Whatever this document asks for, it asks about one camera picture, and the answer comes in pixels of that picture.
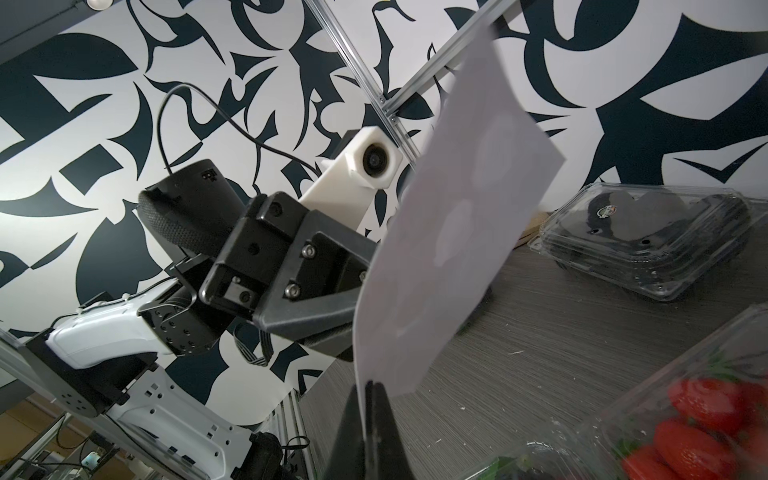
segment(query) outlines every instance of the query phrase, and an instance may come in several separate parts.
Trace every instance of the wood grain tabletop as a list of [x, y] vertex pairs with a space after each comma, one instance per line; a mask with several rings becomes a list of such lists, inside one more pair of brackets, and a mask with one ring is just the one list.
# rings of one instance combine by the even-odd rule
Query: wood grain tabletop
[[[768, 301], [768, 227], [732, 263], [672, 303], [657, 303], [514, 250], [477, 318], [413, 394], [392, 399], [419, 480], [454, 480], [544, 421], [575, 426], [610, 405], [750, 304]], [[319, 472], [349, 390], [336, 361], [300, 401]]]

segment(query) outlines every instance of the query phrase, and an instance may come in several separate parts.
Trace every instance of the strawberry container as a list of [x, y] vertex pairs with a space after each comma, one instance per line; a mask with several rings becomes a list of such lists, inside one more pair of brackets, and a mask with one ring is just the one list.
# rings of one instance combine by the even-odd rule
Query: strawberry container
[[541, 226], [529, 246], [668, 301], [743, 250], [762, 213], [726, 188], [590, 184]]
[[[594, 445], [610, 480], [768, 478], [768, 303], [728, 322], [578, 436]], [[643, 468], [656, 473], [641, 476]]]

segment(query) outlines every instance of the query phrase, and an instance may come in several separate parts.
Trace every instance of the metal rail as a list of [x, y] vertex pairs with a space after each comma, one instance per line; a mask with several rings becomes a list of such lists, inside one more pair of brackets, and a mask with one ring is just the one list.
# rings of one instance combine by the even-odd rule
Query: metal rail
[[392, 98], [384, 101], [384, 115], [394, 115], [413, 94], [464, 51], [480, 28], [488, 27], [517, 2], [518, 0], [488, 0]]
[[339, 20], [331, 12], [328, 4], [325, 0], [304, 0], [306, 5], [310, 8], [312, 13], [317, 18], [320, 26], [326, 31], [331, 41], [339, 51], [339, 55], [344, 60], [346, 66], [355, 75], [355, 79], [360, 85], [360, 88], [366, 93], [366, 96], [371, 102], [376, 114], [381, 118], [382, 123], [386, 127], [392, 138], [395, 139], [395, 143], [398, 144], [402, 150], [402, 154], [406, 156], [411, 167], [415, 168], [415, 160], [419, 158], [419, 150], [411, 141], [411, 137], [402, 127], [402, 124], [395, 118], [393, 114], [387, 115], [384, 113], [382, 106], [384, 105], [384, 94], [381, 92], [376, 80], [373, 79], [370, 70], [366, 64], [362, 61], [362, 57], [355, 50], [354, 45], [349, 40], [344, 30], [341, 28]]

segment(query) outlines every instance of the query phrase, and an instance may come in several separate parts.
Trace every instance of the patterned wall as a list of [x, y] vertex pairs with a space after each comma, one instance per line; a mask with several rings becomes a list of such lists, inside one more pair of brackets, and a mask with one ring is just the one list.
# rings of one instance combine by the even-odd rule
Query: patterned wall
[[[484, 3], [327, 1], [389, 95]], [[495, 29], [518, 99], [568, 159], [544, 207], [601, 180], [768, 197], [764, 0], [521, 0]], [[422, 149], [460, 67], [399, 112]], [[135, 207], [164, 176], [155, 114], [178, 81], [314, 165], [255, 148], [182, 91], [163, 121], [169, 157], [212, 158], [244, 200], [300, 197], [340, 135], [379, 124], [301, 0], [125, 0], [0, 65], [0, 328], [28, 336], [99, 291], [135, 292], [164, 275], [169, 259]], [[395, 210], [394, 192], [380, 192], [359, 231], [378, 240]], [[255, 331], [244, 336], [255, 347]], [[249, 425], [331, 360], [273, 342], [269, 369], [248, 366], [229, 333], [209, 355], [163, 363]]]
[[[29, 336], [102, 290], [134, 293], [165, 276], [170, 259], [135, 209], [165, 176], [155, 117], [178, 81], [313, 165], [256, 148], [182, 91], [164, 112], [168, 157], [213, 159], [244, 201], [300, 197], [341, 135], [378, 123], [301, 0], [126, 0], [0, 65], [0, 328]], [[394, 197], [377, 195], [361, 232], [381, 237]], [[238, 336], [258, 342], [253, 327]], [[246, 364], [229, 333], [209, 354], [162, 363], [215, 412], [252, 425], [332, 361], [273, 344], [268, 369]]]
[[[394, 94], [485, 0], [327, 0]], [[495, 46], [567, 159], [543, 207], [585, 183], [735, 187], [768, 197], [765, 0], [521, 0]], [[426, 146], [451, 66], [401, 111]]]

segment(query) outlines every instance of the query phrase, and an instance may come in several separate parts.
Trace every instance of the bolt head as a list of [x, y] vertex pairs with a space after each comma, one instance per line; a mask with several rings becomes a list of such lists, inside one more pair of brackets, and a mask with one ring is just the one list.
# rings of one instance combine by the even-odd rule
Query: bolt head
[[284, 293], [286, 298], [291, 300], [299, 298], [299, 295], [301, 295], [301, 287], [295, 283], [289, 283], [288, 286], [286, 286]]
[[307, 244], [301, 249], [301, 256], [304, 258], [315, 258], [315, 255], [317, 255], [317, 249], [314, 245]]

